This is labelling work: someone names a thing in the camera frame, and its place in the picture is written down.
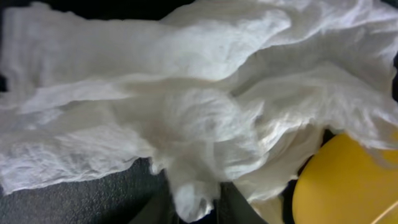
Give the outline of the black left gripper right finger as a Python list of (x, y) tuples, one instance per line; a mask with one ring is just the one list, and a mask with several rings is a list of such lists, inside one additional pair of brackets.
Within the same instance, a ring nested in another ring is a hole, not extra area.
[(232, 182), (221, 184), (221, 196), (216, 201), (216, 221), (218, 224), (267, 224)]

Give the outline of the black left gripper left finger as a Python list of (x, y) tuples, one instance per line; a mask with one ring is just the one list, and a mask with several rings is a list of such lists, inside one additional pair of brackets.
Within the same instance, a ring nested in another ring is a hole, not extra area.
[(175, 212), (172, 197), (167, 188), (163, 188), (148, 201), (144, 208), (129, 224), (176, 224), (179, 217)]

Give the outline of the round black tray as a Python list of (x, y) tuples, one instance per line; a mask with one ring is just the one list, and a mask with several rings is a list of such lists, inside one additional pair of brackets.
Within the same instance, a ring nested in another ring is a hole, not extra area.
[[(158, 20), (187, 1), (49, 1), (89, 19)], [(163, 183), (147, 162), (91, 182), (64, 183), (1, 197), (1, 223), (126, 223)]]

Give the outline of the white paper napkin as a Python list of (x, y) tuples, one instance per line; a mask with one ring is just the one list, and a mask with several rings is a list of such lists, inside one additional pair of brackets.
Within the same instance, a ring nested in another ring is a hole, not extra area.
[(325, 128), (397, 149), (397, 10), (381, 1), (195, 1), (158, 21), (35, 2), (6, 9), (2, 28), (5, 194), (148, 158), (194, 222), (221, 182), (275, 197)]

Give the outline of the yellow bowl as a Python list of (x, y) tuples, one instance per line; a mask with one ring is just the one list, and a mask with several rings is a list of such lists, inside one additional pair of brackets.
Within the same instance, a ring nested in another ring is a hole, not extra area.
[(296, 224), (397, 224), (397, 151), (381, 151), (394, 166), (376, 162), (345, 134), (309, 160), (292, 200)]

